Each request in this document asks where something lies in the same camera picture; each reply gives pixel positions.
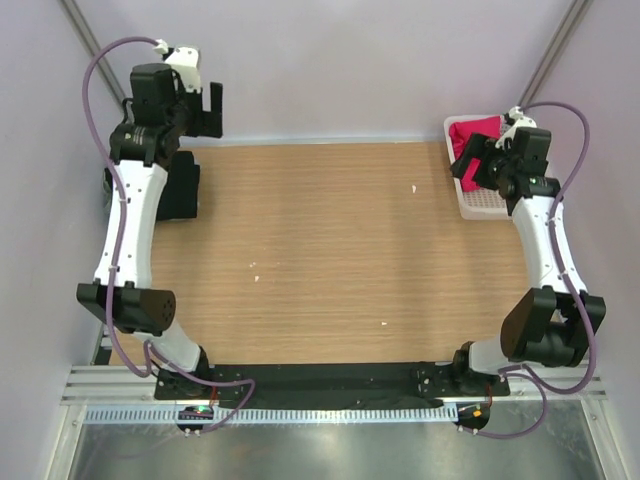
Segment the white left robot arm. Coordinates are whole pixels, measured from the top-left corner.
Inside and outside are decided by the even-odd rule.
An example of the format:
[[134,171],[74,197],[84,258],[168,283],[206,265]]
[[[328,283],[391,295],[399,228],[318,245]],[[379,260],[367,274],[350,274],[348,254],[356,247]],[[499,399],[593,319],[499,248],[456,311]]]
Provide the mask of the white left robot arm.
[[150,375],[157,358],[164,371],[178,375],[178,389],[199,400],[212,387],[208,359],[180,326],[175,294],[153,287],[151,253],[173,161],[200,173],[193,154],[181,150],[181,138],[222,135],[222,87],[210,85],[211,107],[204,109],[199,66],[169,59],[135,66],[130,86],[123,119],[100,148],[112,182],[102,256],[93,280],[78,284],[76,298],[104,323],[134,374]]

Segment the black t shirt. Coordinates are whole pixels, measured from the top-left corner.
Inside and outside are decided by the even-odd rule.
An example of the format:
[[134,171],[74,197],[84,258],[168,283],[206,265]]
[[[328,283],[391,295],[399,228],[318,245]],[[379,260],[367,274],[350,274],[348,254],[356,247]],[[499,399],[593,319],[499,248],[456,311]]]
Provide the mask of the black t shirt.
[[106,157],[111,179],[110,219],[126,229],[194,219],[199,208],[201,168],[190,151],[129,151]]

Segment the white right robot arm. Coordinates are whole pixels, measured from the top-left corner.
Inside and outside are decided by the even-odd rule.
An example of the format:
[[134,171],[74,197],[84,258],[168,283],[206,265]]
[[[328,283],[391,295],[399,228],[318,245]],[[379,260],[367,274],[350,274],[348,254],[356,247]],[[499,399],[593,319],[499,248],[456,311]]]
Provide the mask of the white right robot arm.
[[606,305],[603,298],[589,294],[573,262],[564,231],[564,191],[558,179],[546,174],[550,144],[550,131],[531,126],[517,127],[505,139],[474,133],[450,167],[461,179],[476,160],[474,182],[505,201],[529,282],[497,337],[461,348],[466,362],[450,372],[452,387],[461,395],[476,394],[487,375],[529,371],[533,364],[558,368],[589,361],[583,379],[573,387],[556,388],[558,394],[580,391],[593,376],[595,334]]

